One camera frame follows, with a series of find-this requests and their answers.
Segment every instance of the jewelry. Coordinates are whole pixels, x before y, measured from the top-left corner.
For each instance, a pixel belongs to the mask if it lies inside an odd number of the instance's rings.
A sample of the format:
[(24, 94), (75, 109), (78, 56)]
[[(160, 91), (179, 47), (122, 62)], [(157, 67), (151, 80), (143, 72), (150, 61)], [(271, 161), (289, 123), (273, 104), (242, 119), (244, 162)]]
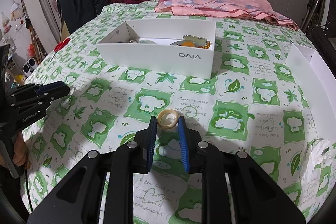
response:
[[(165, 124), (161, 124), (162, 122), (162, 117), (165, 114), (174, 114), (175, 118), (173, 120), (173, 122), (171, 124), (165, 125)], [(175, 127), (177, 125), (177, 122), (179, 120), (179, 116), (177, 114), (177, 111), (173, 110), (173, 109), (164, 109), (162, 110), (158, 115), (157, 115), (157, 125), (159, 127), (161, 127), (162, 129), (172, 129), (173, 127)]]

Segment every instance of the white cardboard box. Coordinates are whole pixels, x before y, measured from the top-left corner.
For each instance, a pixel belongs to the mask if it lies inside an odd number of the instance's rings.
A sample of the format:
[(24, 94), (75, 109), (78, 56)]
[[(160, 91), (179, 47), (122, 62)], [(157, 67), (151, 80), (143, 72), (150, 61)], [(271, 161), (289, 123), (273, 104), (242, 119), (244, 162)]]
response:
[(311, 110), (319, 138), (336, 142), (336, 79), (318, 52), (292, 44), (286, 64)]
[[(170, 46), (189, 34), (211, 42), (209, 49)], [(195, 19), (128, 20), (115, 28), (98, 44), (98, 50), (108, 65), (135, 67), (211, 78), (215, 48), (216, 22)], [(153, 40), (157, 44), (118, 43), (130, 38)]]

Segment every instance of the pink cloth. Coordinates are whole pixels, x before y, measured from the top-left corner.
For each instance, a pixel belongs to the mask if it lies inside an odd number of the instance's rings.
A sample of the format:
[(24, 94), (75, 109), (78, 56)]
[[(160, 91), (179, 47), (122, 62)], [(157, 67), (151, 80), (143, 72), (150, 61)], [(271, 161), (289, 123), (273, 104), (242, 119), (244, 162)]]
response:
[(155, 12), (172, 12), (176, 16), (264, 19), (270, 24), (299, 29), (293, 20), (273, 11), (267, 0), (159, 0)]

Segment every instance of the wooden stick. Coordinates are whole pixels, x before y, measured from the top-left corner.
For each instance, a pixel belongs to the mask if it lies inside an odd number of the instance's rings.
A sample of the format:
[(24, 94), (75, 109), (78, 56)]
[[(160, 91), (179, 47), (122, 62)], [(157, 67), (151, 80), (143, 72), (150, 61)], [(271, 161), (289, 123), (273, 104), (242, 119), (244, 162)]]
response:
[(41, 49), (40, 49), (40, 47), (37, 43), (37, 40), (36, 40), (36, 36), (35, 36), (36, 34), (34, 32), (34, 29), (33, 29), (32, 33), (33, 33), (33, 39), (34, 39), (34, 42), (35, 42), (35, 47), (37, 49), (37, 52), (38, 52), (38, 55), (39, 55), (39, 58), (40, 58), (40, 63), (41, 63), (43, 61), (43, 58), (42, 58), (42, 54), (41, 54)]
[(35, 45), (35, 41), (34, 41), (34, 38), (33, 38), (33, 33), (32, 33), (31, 30), (30, 30), (30, 38), (31, 38), (31, 43), (33, 44), (37, 64), (41, 64), (40, 56), (38, 54), (38, 51), (37, 51), (37, 48), (36, 48), (36, 45)]

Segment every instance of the red scissors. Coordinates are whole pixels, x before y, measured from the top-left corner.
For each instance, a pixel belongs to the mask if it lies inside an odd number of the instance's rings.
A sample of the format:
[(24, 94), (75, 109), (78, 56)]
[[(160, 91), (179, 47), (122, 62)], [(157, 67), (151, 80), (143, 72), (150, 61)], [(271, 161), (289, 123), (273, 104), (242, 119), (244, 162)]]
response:
[(65, 40), (63, 40), (61, 43), (59, 43), (59, 44), (54, 48), (54, 52), (55, 52), (55, 53), (54, 53), (54, 55), (52, 56), (52, 58), (50, 59), (49, 62), (51, 62), (51, 61), (53, 60), (53, 58), (55, 57), (56, 53), (57, 53), (60, 49), (64, 48), (64, 46), (65, 46), (66, 44), (68, 44), (69, 41), (70, 41), (70, 38), (66, 38)]

